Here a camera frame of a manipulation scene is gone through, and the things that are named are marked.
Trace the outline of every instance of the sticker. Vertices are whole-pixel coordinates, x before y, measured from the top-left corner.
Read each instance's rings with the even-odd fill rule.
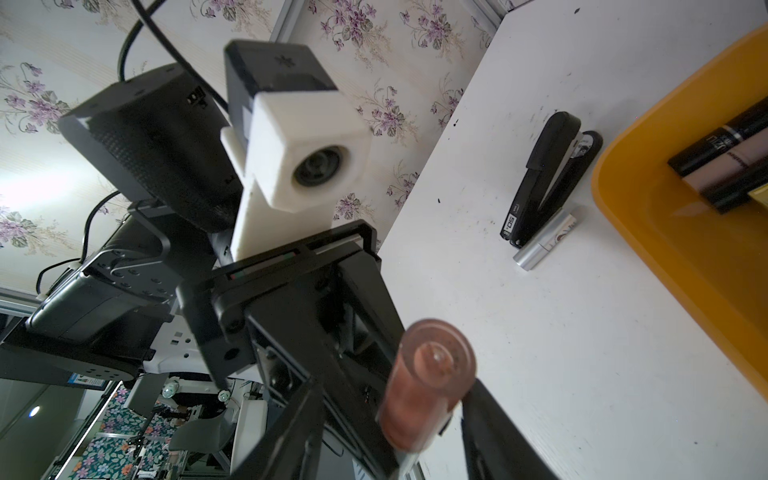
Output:
[[[88,386],[104,386],[106,382],[107,380],[93,379],[89,376],[80,375],[79,373],[73,373],[72,376],[69,377],[69,380],[67,380],[67,383]]]
[[[560,243],[560,240],[563,240],[563,237],[568,235],[568,232],[573,230],[573,227],[576,226],[576,219],[571,217],[570,215],[569,217],[570,217],[569,218],[570,221],[562,227],[562,229],[558,232],[558,234],[552,237],[549,240],[549,242],[547,242],[546,245],[542,245],[542,247],[544,247],[545,250],[551,251],[554,248],[554,246]]]
[[[507,217],[507,223],[504,224],[504,231],[506,233],[511,234],[512,228],[515,227],[515,222],[517,221],[518,221],[518,218],[515,215],[509,214],[509,216]]]

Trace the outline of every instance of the wall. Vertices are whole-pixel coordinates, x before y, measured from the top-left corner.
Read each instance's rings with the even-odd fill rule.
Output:
[[[0,379],[0,430],[44,387],[40,383]]]
[[[40,412],[20,418],[0,439],[3,478],[40,479],[60,453],[58,446],[74,421],[82,396],[81,389],[48,387],[37,402]]]

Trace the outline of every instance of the purple flower pattern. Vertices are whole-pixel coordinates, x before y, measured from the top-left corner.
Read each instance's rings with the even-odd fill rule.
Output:
[[[73,10],[75,2],[79,2],[86,12],[98,15],[99,19],[96,23],[99,25],[107,25],[111,22],[126,33],[138,19],[131,3],[126,0],[41,0],[48,10],[51,9],[48,5],[49,1],[64,10]]]
[[[392,138],[392,141],[402,145],[406,144],[408,135],[419,141],[419,129],[410,120],[409,115],[400,111],[400,106],[395,102],[395,95],[397,95],[395,88],[391,86],[382,88],[379,82],[376,82],[373,95],[366,93],[365,96],[358,97],[363,105],[358,106],[357,111],[362,115],[363,120],[368,122],[371,132],[377,137],[386,134]]]
[[[17,76],[10,81],[5,72],[16,69],[12,65],[0,68],[0,90],[8,91],[5,105],[0,104],[0,117],[5,120],[5,128],[14,133],[18,130],[26,134],[36,134],[38,127],[52,134],[58,134],[57,121],[71,109],[69,104],[61,101],[53,90],[45,90],[45,85],[39,80],[29,80],[30,77],[40,77],[43,70],[27,62],[18,66],[23,80]]]
[[[24,218],[19,212],[0,205],[0,248],[6,246],[25,248],[27,255],[41,252],[48,257],[53,257],[53,253],[50,253],[47,248],[47,242],[51,240],[53,243],[74,250],[74,244],[67,239],[67,232],[61,232],[56,222],[53,222],[50,227],[40,227],[41,223],[43,219],[32,221]]]
[[[360,218],[368,220],[370,223],[373,222],[373,208],[365,198],[360,200],[354,193],[351,193],[336,203],[336,209],[333,211],[334,220],[349,221]]]
[[[355,58],[367,68],[372,68],[372,60],[387,65],[385,51],[389,51],[389,38],[384,35],[386,22],[374,25],[376,9],[363,0],[311,0],[307,9],[315,15],[323,10],[329,16],[320,22],[323,37],[336,46],[336,51],[344,49],[346,41],[355,45]]]
[[[447,74],[440,81],[439,89],[441,98],[440,100],[432,102],[432,108],[430,110],[432,114],[438,115],[438,124],[440,125],[440,128],[445,128],[448,124],[448,120],[451,119],[453,112],[456,110],[456,107],[458,107],[458,102],[462,99],[462,95],[464,95],[463,88],[448,89],[448,83],[450,82],[449,75],[450,74]]]
[[[448,18],[443,11],[442,0],[407,0],[406,4],[419,18],[415,24],[411,23],[411,14],[408,10],[400,12],[402,23],[411,28],[411,46],[427,48],[432,46],[438,52],[439,57],[445,57],[452,61],[454,51],[464,58],[464,40],[461,35],[453,30]]]
[[[386,191],[387,196],[395,199],[395,206],[399,209],[406,203],[411,190],[419,179],[419,172],[405,174],[402,172],[402,160],[397,164],[394,171],[395,183],[389,185]]]
[[[264,8],[263,0],[190,0],[191,11],[204,18],[218,18],[233,24],[232,31],[244,32],[260,39],[264,31],[271,31],[271,8]]]

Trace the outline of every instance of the mascara tube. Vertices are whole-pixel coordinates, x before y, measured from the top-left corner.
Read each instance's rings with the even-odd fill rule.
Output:
[[[403,334],[389,374],[379,424],[399,452],[421,452],[475,383],[469,341],[453,325],[424,319]]]
[[[750,192],[768,183],[768,158],[747,168],[742,174],[724,184],[710,187],[701,192],[721,214],[750,200]]]
[[[768,97],[672,157],[668,164],[685,177],[768,127]]]
[[[738,175],[765,156],[768,156],[768,128],[687,175],[683,181],[701,192]]]

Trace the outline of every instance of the white robot part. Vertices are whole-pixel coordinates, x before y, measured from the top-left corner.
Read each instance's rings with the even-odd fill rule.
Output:
[[[169,399],[176,395],[179,391],[179,382],[171,380],[163,386],[163,398]]]
[[[243,153],[230,128],[221,133],[243,184],[235,261],[328,230],[366,169],[372,134],[338,91],[262,92],[248,139]]]
[[[210,375],[189,324],[181,315],[174,315],[171,322],[163,323],[150,348],[154,350],[154,355],[151,360],[144,361],[146,373],[196,372]],[[231,377],[262,382],[256,364],[235,372]]]
[[[227,403],[232,398],[232,394],[229,390],[221,390],[219,394],[216,396],[216,398],[219,399],[219,402]]]

